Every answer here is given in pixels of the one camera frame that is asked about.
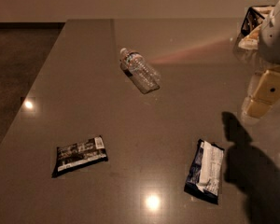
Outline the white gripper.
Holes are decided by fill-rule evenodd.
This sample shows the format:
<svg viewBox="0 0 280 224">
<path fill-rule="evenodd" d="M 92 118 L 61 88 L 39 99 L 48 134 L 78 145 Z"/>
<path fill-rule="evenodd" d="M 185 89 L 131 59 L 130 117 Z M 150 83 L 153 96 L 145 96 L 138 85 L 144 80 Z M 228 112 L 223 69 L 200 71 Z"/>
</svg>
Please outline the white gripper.
<svg viewBox="0 0 280 224">
<path fill-rule="evenodd" d="M 270 63 L 280 64 L 280 0 L 265 18 L 238 44 L 241 49 L 257 50 Z M 280 66 L 274 66 L 252 76 L 242 114 L 253 119 L 263 117 L 280 100 Z"/>
</svg>

